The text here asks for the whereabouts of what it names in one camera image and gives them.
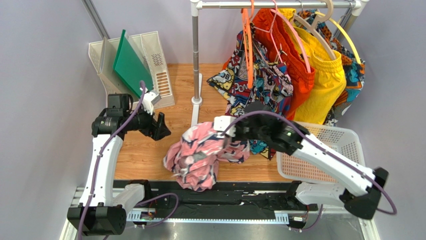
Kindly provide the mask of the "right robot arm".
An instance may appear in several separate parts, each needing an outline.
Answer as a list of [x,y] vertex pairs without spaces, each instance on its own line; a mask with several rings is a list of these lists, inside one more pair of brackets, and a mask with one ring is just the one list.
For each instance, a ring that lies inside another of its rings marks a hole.
[[384,187],[389,172],[359,165],[322,143],[301,124],[253,102],[249,112],[232,117],[224,133],[233,140],[260,140],[288,156],[301,159],[334,178],[334,185],[296,183],[294,197],[304,205],[334,205],[371,220],[376,212],[395,215],[397,209]]

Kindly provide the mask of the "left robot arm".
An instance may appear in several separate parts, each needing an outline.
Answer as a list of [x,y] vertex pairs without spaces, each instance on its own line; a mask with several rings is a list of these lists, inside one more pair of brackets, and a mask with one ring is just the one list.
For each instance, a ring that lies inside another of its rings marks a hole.
[[87,182],[78,205],[67,212],[78,239],[121,235],[132,209],[153,200],[148,180],[131,180],[117,196],[113,196],[113,186],[117,159],[128,132],[139,131],[154,141],[171,134],[165,115],[155,115],[154,105],[160,99],[158,93],[148,91],[132,109],[134,99],[130,94],[109,94],[106,108],[92,122],[93,148]]

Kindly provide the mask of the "pink shark print shorts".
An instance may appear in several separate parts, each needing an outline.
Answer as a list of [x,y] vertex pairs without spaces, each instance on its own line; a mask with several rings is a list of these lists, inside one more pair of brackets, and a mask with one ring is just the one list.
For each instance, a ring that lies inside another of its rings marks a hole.
[[221,162],[242,164],[249,156],[247,141],[232,141],[214,130],[213,122],[202,122],[190,127],[170,146],[163,166],[183,189],[203,192],[216,184]]

